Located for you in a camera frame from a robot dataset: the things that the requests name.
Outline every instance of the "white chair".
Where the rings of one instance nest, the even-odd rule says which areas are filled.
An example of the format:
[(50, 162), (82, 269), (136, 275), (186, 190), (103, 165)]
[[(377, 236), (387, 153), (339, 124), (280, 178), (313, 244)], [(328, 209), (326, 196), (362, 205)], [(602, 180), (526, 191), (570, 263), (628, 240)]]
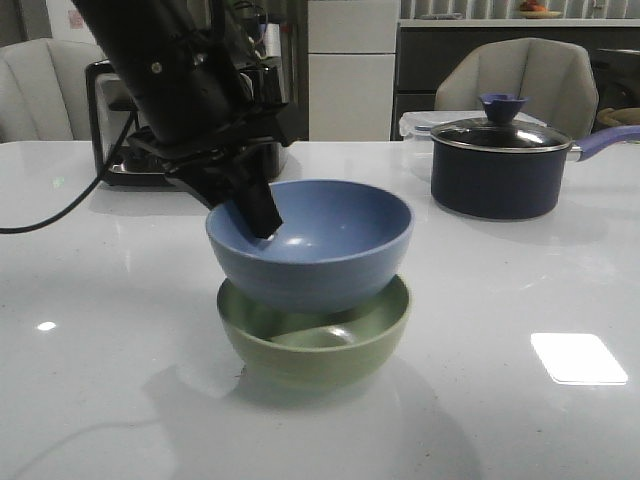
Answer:
[(89, 140), (85, 67), (93, 44), (38, 39), (0, 48), (0, 142)]
[(522, 111), (573, 138), (590, 133), (598, 92), (587, 51), (571, 43), (520, 38), (473, 50), (436, 92), (436, 110), (480, 110), (478, 95), (530, 97)]

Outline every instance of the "pot lid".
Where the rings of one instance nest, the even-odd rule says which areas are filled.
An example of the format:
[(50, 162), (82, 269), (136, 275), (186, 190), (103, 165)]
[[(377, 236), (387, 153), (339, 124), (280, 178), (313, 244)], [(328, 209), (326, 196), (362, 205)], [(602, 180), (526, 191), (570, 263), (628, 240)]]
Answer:
[(542, 153), (569, 148), (573, 140), (551, 127), (512, 120), (491, 122), (487, 118), (468, 118), (431, 129), (434, 141), (453, 147), (483, 152)]

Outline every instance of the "table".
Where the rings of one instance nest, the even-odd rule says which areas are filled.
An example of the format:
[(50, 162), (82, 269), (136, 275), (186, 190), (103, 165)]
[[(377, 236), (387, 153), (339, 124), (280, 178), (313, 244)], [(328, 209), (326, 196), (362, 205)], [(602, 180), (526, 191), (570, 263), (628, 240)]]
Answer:
[[(405, 143), (288, 150), (282, 179), (370, 183), (416, 217), (400, 345), (325, 394), (243, 370), (207, 212), (186, 194), (103, 185), (58, 223), (0, 237), (0, 477), (636, 478), (640, 146), (567, 164), (551, 213), (492, 222), (436, 205), (429, 155)], [(94, 174), (88, 142), (0, 145), (0, 225), (48, 216)], [(574, 342), (556, 380), (537, 353), (553, 360), (554, 341)]]

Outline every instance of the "blue bowl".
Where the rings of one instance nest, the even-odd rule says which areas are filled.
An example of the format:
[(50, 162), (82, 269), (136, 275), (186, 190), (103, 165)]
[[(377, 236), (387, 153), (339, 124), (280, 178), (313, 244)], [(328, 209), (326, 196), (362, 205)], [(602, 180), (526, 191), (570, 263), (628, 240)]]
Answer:
[(255, 238), (232, 202), (206, 221), (220, 266), (247, 296), (285, 312), (332, 313), (373, 297), (394, 277), (413, 227), (400, 198), (338, 180), (271, 190), (284, 223), (270, 239)]

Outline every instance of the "black cable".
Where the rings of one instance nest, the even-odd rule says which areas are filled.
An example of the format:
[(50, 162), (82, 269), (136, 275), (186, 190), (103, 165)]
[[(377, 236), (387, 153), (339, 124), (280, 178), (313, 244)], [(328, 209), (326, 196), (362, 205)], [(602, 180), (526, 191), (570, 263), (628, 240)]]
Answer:
[(131, 112), (129, 114), (129, 118), (127, 119), (127, 121), (126, 121), (126, 123), (125, 123), (125, 125), (124, 125), (124, 127), (122, 129), (122, 132), (120, 132), (120, 135), (118, 136), (118, 139), (116, 140), (116, 143), (114, 143), (113, 146), (111, 147), (111, 151), (109, 152), (109, 155), (107, 156), (107, 160), (104, 162), (104, 166), (98, 172), (98, 175), (96, 176), (96, 178), (89, 184), (89, 186), (87, 188), (85, 188), (82, 191), (82, 193), (80, 193), (80, 195), (78, 195), (76, 197), (76, 199), (74, 201), (72, 201), (69, 205), (67, 205), (64, 209), (62, 209), (61, 211), (59, 211), (55, 215), (53, 215), (53, 216), (51, 216), (51, 217), (49, 217), (49, 218), (47, 218), (45, 220), (42, 220), (41, 222), (34, 223), (32, 225), (27, 225), (27, 226), (24, 226), (24, 227), (0, 227), (0, 234), (2, 234), (2, 235), (10, 235), (10, 234), (15, 234), (15, 233), (28, 233), (28, 232), (33, 232), (34, 230), (39, 230), (41, 228), (49, 226), (52, 223), (60, 220), (62, 217), (64, 217), (69, 212), (71, 212), (74, 208), (76, 208), (87, 197), (87, 195), (89, 195), (93, 191), (93, 189), (98, 186), (98, 184), (102, 181), (104, 176), (109, 171), (109, 168), (111, 168), (111, 166), (113, 165), (113, 163), (114, 163), (114, 161), (116, 159), (116, 153), (118, 152), (118, 150), (120, 149), (120, 147), (124, 143), (124, 139), (126, 138), (127, 133), (129, 132), (129, 129), (131, 128), (131, 124), (133, 123), (134, 118), (135, 118), (135, 112)]

